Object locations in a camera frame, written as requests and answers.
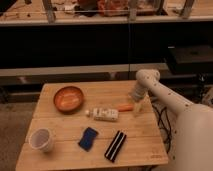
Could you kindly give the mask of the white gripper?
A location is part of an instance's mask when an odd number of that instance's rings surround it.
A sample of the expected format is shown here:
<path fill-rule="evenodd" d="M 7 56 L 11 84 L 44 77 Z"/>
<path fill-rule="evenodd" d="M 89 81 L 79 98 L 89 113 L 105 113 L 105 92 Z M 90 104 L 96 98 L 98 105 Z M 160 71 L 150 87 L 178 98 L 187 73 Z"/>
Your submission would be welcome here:
<path fill-rule="evenodd" d="M 136 83 L 134 88 L 130 92 L 130 96 L 135 101 L 133 107 L 133 114 L 135 116 L 138 116 L 142 111 L 143 103 L 140 100 L 142 100 L 145 97 L 146 92 L 147 88 L 139 83 Z"/>

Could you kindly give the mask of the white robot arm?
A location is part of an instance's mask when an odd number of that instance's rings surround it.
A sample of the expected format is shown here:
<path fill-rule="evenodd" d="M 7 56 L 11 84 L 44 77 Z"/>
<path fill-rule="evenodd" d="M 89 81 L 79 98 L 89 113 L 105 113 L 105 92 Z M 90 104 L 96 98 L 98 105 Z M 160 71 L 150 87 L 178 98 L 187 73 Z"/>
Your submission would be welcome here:
<path fill-rule="evenodd" d="M 150 91 L 177 115 L 173 171 L 213 171 L 213 108 L 193 103 L 159 79 L 158 70 L 139 70 L 130 96 L 139 102 Z"/>

